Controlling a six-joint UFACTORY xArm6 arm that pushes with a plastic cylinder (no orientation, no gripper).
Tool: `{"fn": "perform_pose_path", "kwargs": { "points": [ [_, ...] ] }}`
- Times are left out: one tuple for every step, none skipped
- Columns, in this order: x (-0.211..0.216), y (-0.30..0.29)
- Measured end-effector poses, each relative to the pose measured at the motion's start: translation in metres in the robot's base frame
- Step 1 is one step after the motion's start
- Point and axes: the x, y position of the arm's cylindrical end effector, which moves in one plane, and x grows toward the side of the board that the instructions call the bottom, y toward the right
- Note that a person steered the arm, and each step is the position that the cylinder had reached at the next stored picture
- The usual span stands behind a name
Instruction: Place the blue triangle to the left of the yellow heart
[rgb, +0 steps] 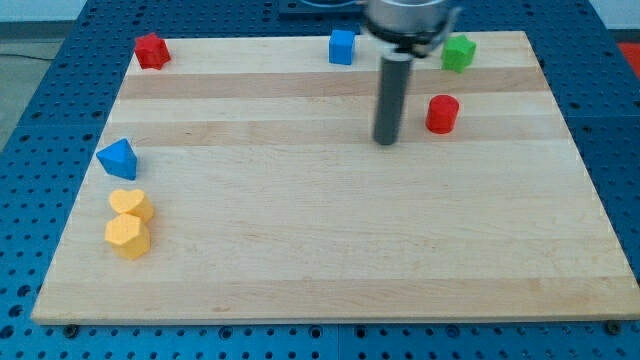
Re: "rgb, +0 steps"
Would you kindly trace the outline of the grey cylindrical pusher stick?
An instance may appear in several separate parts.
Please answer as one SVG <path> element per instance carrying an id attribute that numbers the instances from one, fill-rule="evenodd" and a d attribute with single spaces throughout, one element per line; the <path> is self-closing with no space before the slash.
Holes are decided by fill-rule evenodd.
<path id="1" fill-rule="evenodd" d="M 398 139 L 412 62 L 413 57 L 407 53 L 391 52 L 381 57 L 373 127 L 373 139 L 379 145 L 393 145 Z"/>

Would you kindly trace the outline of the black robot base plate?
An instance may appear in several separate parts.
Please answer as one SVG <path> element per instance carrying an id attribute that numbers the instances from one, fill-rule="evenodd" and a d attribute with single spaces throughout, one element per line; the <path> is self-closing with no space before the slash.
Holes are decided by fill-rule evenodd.
<path id="1" fill-rule="evenodd" d="M 359 0 L 278 0 L 277 4 L 280 19 L 361 15 L 363 12 Z"/>

